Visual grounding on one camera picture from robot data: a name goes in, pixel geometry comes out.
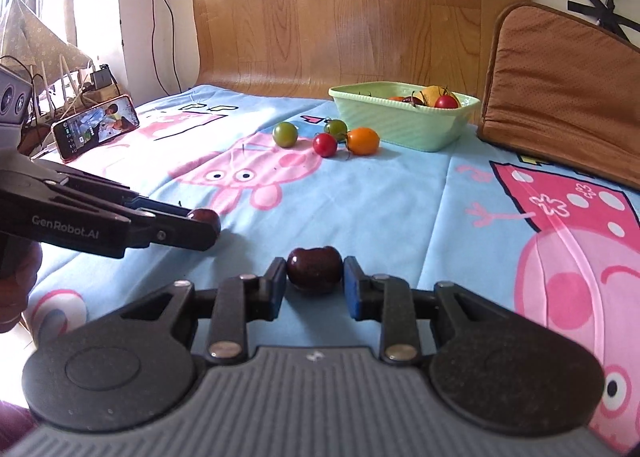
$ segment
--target gray ribbed surface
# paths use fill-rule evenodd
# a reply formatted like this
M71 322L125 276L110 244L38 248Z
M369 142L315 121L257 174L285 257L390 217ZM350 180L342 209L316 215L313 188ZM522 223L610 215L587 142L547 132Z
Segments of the gray ribbed surface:
M417 370L379 363L367 348L313 354L263 347L249 363L209 371L187 404L156 423L96 437L44 427L8 456L616 455L586 429L543 440L485 433L443 407Z

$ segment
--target brown cushion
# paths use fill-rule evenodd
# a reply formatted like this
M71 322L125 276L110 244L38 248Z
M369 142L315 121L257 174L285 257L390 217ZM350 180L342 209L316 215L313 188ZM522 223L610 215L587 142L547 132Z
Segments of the brown cushion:
M508 8L478 136L640 188L640 49L545 6Z

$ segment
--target light green container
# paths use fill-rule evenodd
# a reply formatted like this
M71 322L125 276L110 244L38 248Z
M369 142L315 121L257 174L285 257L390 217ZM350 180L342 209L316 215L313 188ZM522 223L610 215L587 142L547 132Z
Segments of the light green container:
M387 99L411 96L422 87L399 82L367 82L332 87L329 95L350 130L369 127L385 142L436 152L460 137L469 117L479 109L480 100L453 93L460 100L459 108L434 109Z

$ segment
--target video on phone screen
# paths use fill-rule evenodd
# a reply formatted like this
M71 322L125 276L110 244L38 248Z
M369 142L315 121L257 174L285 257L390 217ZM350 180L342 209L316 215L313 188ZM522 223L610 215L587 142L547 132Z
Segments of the video on phone screen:
M64 122L71 152L95 147L138 126L138 118L127 98L89 109Z

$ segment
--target wood panel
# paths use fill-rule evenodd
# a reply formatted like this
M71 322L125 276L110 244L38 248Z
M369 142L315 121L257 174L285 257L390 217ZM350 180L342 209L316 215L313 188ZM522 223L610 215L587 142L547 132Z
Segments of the wood panel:
M394 80L481 95L494 23L518 0L193 0L198 83L328 98Z

